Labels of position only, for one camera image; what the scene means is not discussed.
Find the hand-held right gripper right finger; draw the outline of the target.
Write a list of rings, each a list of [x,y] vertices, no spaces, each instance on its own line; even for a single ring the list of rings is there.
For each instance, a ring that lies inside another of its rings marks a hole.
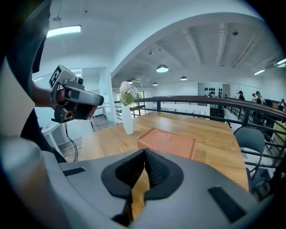
[[[198,161],[145,150],[150,189],[131,229],[270,229],[263,219],[273,196],[262,202]]]

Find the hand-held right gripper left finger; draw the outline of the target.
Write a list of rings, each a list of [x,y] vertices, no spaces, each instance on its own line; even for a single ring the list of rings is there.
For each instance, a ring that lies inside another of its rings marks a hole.
[[[61,164],[71,227],[146,227],[133,220],[131,190],[144,169],[144,150]]]

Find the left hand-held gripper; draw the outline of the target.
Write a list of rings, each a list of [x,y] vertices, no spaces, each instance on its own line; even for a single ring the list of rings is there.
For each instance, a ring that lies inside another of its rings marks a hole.
[[[54,73],[51,75],[49,85],[51,88],[52,103],[54,104],[56,103],[52,98],[52,93],[67,86],[74,87],[66,88],[67,101],[92,106],[101,106],[104,103],[103,96],[85,91],[83,79],[77,77],[73,72],[63,65],[58,65]]]

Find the person's left forearm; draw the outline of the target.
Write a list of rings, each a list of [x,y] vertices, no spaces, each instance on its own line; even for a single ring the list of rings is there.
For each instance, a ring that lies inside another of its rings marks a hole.
[[[47,89],[38,87],[33,81],[31,88],[31,98],[36,107],[49,107],[53,110],[56,109],[56,105],[52,103],[51,92]]]

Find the person's left hand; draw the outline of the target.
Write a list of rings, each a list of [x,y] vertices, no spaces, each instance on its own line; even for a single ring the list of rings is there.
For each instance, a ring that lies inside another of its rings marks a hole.
[[[89,119],[91,111],[98,106],[77,104],[67,101],[66,88],[74,87],[67,86],[52,93],[52,98],[56,103],[56,109],[52,121],[55,121],[57,123],[65,123],[74,119]]]

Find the glass partition door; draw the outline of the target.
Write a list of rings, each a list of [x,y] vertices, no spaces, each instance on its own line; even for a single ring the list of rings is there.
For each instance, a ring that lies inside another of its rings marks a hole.
[[[83,68],[82,77],[85,90],[104,97],[90,118],[94,132],[117,124],[111,78],[106,68]]]

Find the pink flower bouquet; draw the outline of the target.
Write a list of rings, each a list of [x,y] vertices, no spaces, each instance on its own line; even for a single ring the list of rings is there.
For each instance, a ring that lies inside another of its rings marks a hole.
[[[120,103],[123,106],[128,106],[134,102],[134,100],[137,98],[138,90],[137,88],[130,84],[127,81],[123,81],[119,88],[121,98]]]

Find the white ceramic vase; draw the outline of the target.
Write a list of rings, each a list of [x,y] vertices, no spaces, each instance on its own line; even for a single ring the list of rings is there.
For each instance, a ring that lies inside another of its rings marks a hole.
[[[134,133],[134,125],[129,106],[122,107],[122,123],[126,134],[132,135]]]

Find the white side table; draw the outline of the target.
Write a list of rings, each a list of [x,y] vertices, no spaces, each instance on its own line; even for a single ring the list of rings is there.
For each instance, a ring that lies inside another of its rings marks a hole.
[[[61,124],[49,124],[42,128],[42,134],[47,140],[48,144],[54,148],[61,156],[63,156],[59,145],[66,143],[63,126]]]

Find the rectangular ceiling light panel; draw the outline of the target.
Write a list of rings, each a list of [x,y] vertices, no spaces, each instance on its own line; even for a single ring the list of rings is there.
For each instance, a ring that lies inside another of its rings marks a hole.
[[[58,29],[49,30],[47,33],[47,38],[64,35],[64,34],[73,34],[73,33],[80,33],[81,32],[81,26],[69,26],[69,27],[62,27]]]

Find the person's black clothing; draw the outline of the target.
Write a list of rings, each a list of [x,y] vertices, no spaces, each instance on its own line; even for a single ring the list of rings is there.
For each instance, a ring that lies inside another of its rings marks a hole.
[[[19,10],[28,15],[19,20],[20,27],[6,54],[12,73],[31,100],[32,74],[39,72],[49,30],[51,2],[27,0],[21,4]]]

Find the black folding chair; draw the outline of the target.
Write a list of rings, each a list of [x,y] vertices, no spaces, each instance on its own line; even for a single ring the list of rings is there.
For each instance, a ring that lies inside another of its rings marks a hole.
[[[264,135],[258,129],[239,127],[234,136],[246,166],[249,192],[254,194],[274,172],[272,159],[265,150]]]

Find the wall shelf with dark items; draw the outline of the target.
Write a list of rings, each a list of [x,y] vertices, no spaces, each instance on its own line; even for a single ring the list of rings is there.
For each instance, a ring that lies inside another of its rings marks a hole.
[[[223,84],[221,83],[198,83],[198,96],[222,97]]]

